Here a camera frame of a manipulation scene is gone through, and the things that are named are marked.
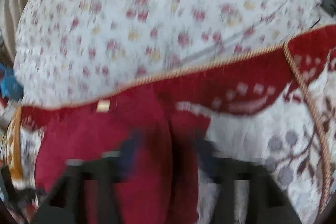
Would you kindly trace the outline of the dark red garment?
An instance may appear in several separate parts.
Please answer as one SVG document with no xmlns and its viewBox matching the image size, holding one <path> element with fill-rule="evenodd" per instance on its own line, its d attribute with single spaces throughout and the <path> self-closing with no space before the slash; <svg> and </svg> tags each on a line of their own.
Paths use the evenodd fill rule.
<svg viewBox="0 0 336 224">
<path fill-rule="evenodd" d="M 47 192 L 34 223 L 196 223 L 192 140 L 209 119 L 142 87 L 52 119 L 35 164 Z"/>
</svg>

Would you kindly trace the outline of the orange checkered plush mat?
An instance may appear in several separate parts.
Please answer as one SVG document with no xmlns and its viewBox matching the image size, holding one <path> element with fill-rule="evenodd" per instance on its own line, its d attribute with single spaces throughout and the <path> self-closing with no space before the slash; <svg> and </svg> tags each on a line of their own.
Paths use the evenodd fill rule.
<svg viewBox="0 0 336 224">
<path fill-rule="evenodd" d="M 22 107 L 18 106 L 15 110 L 9 126 L 7 128 L 5 142 L 4 142 L 4 161 L 9 167 L 11 178 L 14 181 L 23 180 L 23 170 L 21 163 L 21 116 Z"/>
</svg>

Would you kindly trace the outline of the beige curtain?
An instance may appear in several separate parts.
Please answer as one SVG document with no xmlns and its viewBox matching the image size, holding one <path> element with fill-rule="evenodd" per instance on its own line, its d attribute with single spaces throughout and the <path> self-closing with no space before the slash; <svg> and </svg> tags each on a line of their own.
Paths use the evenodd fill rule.
<svg viewBox="0 0 336 224">
<path fill-rule="evenodd" d="M 15 34 L 28 0 L 1 0 L 1 38 L 11 61 L 16 55 Z"/>
</svg>

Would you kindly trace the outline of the red and white floral blanket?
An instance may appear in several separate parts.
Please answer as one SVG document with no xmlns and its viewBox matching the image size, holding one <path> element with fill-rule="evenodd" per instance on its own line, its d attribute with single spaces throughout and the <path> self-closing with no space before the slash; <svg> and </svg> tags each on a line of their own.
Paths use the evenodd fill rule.
<svg viewBox="0 0 336 224">
<path fill-rule="evenodd" d="M 301 223 L 324 223 L 335 212 L 335 25 L 300 34 L 276 46 L 141 77 L 85 104 L 58 108 L 21 106 L 23 180 L 15 189 L 38 189 L 35 164 L 45 127 L 85 105 L 106 111 L 108 99 L 148 87 L 162 103 L 202 115 L 210 123 L 195 134 L 198 167 L 198 220 L 210 223 L 219 186 L 208 182 L 195 138 L 210 141 L 218 157 L 252 162 L 267 169 L 288 197 Z M 248 182 L 235 182 L 235 223 L 246 223 Z M 32 223 L 46 199 L 19 216 L 4 204 L 1 223 Z"/>
</svg>

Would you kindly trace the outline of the floral white bed quilt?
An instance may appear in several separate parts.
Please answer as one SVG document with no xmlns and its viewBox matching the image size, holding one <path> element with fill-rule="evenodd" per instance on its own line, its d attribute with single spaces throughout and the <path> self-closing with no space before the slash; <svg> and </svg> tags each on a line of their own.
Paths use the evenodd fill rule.
<svg viewBox="0 0 336 224">
<path fill-rule="evenodd" d="M 322 0 L 29 0 L 16 36 L 25 105 L 90 101 L 155 72 L 330 23 Z"/>
</svg>

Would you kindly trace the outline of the blue plastic bag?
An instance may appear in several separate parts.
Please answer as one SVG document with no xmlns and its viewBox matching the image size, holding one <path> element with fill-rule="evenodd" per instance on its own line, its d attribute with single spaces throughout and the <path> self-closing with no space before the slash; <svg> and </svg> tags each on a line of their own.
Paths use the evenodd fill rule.
<svg viewBox="0 0 336 224">
<path fill-rule="evenodd" d="M 9 100 L 20 101 L 23 98 L 23 87 L 14 76 L 14 71 L 0 64 L 1 67 L 1 97 Z"/>
</svg>

